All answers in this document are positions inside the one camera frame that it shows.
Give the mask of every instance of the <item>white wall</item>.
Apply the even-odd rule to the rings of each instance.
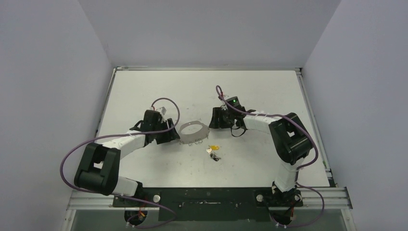
[[[59,163],[94,134],[111,73],[76,0],[0,0],[0,230],[61,228]]]
[[[340,0],[79,0],[114,65],[301,67]]]
[[[407,230],[408,1],[343,0],[303,69],[360,231]]]

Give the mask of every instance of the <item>purple cable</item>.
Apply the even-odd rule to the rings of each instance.
[[[303,185],[297,183],[297,179],[298,179],[298,177],[299,177],[299,170],[300,170],[301,168],[303,168],[303,167],[307,167],[307,166],[309,166],[309,165],[312,165],[314,162],[316,162],[316,161],[318,160],[318,157],[319,157],[318,148],[317,148],[315,142],[313,141],[312,137],[309,135],[309,133],[308,133],[306,130],[304,130],[300,125],[298,125],[296,122],[294,122],[293,120],[291,120],[291,119],[290,119],[289,117],[287,117],[287,116],[280,115],[280,114],[274,114],[274,115],[253,114],[253,113],[243,112],[243,111],[241,111],[241,110],[235,108],[234,106],[232,106],[231,104],[229,104],[229,103],[224,99],[222,89],[221,89],[221,87],[220,87],[219,85],[216,86],[216,92],[217,92],[218,97],[219,97],[220,100],[222,100],[228,107],[232,108],[233,110],[235,110],[235,111],[237,111],[237,112],[239,112],[239,113],[242,113],[242,114],[245,114],[245,115],[249,115],[249,116],[281,117],[281,118],[287,120],[289,123],[293,124],[296,128],[298,128],[298,129],[307,137],[307,139],[308,139],[308,140],[310,141],[310,143],[312,144],[313,149],[315,150],[315,158],[313,158],[313,160],[310,161],[309,163],[304,164],[304,165],[300,165],[299,167],[296,168],[297,172],[296,172],[295,182],[296,182],[297,185],[299,185],[299,187],[302,187],[302,188],[305,188],[305,189],[309,189],[309,190],[312,190],[312,191],[316,192],[316,193],[321,197],[321,201],[322,201],[323,205],[322,205],[320,214],[319,214],[314,220],[312,220],[312,221],[310,221],[310,222],[308,222],[308,223],[305,223],[305,224],[287,226],[287,228],[290,228],[290,227],[303,227],[303,226],[310,225],[310,224],[314,223],[315,221],[317,221],[317,220],[323,215],[323,212],[324,212],[324,199],[323,199],[323,196],[322,196],[317,190],[315,190],[315,189],[313,189],[313,188],[311,188],[311,187],[303,186]]]
[[[72,189],[75,189],[75,190],[78,190],[78,191],[82,191],[82,192],[86,192],[86,193],[96,193],[96,192],[93,192],[93,191],[81,189],[81,188],[79,188],[79,187],[77,187],[77,186],[75,186],[75,185],[69,183],[68,180],[65,178],[65,175],[64,175],[64,164],[65,164],[67,158],[68,158],[74,151],[76,151],[78,148],[84,146],[85,144],[88,144],[88,143],[90,143],[90,142],[97,141],[97,140],[100,140],[100,139],[112,138],[112,137],[125,137],[125,136],[157,134],[157,133],[162,133],[162,132],[170,131],[171,129],[175,128],[176,125],[179,123],[179,120],[180,120],[180,109],[178,108],[177,104],[176,104],[173,100],[171,100],[171,99],[169,99],[169,98],[159,98],[159,99],[153,101],[152,107],[153,107],[153,105],[154,105],[157,101],[159,101],[159,100],[168,100],[168,101],[172,102],[172,103],[174,104],[174,106],[176,107],[176,109],[177,109],[177,114],[178,114],[178,115],[177,115],[177,120],[176,120],[176,122],[174,123],[173,126],[171,126],[171,127],[168,128],[168,129],[162,130],[162,131],[147,131],[147,132],[135,132],[135,133],[128,133],[128,134],[116,134],[116,135],[99,136],[99,137],[95,137],[95,138],[89,139],[89,140],[87,140],[87,141],[84,141],[84,142],[78,144],[75,148],[71,149],[71,150],[65,155],[65,157],[63,158],[63,160],[61,161],[61,164],[60,164],[60,175],[61,175],[61,179],[63,180],[63,182],[64,182],[66,185],[68,185],[69,187],[71,187]],[[160,205],[160,204],[157,204],[157,203],[153,203],[153,202],[150,202],[150,201],[145,201],[145,200],[141,200],[141,199],[129,197],[129,196],[121,196],[121,197],[126,198],[126,199],[129,199],[129,200],[133,200],[133,201],[138,201],[138,202],[143,202],[143,203],[146,203],[146,204],[154,205],[154,206],[163,208],[163,209],[165,209],[165,210],[171,212],[172,214],[174,214],[174,217],[173,217],[172,219],[170,219],[170,220],[164,221],[164,222],[159,223],[159,224],[156,224],[156,225],[138,227],[139,229],[148,229],[148,228],[158,227],[158,226],[161,226],[161,225],[165,225],[165,224],[167,224],[167,223],[169,223],[169,222],[171,222],[171,221],[174,221],[174,220],[176,219],[176,212],[174,212],[174,211],[171,210],[170,208],[167,208],[167,207],[165,207],[165,206],[163,206],[163,205]]]

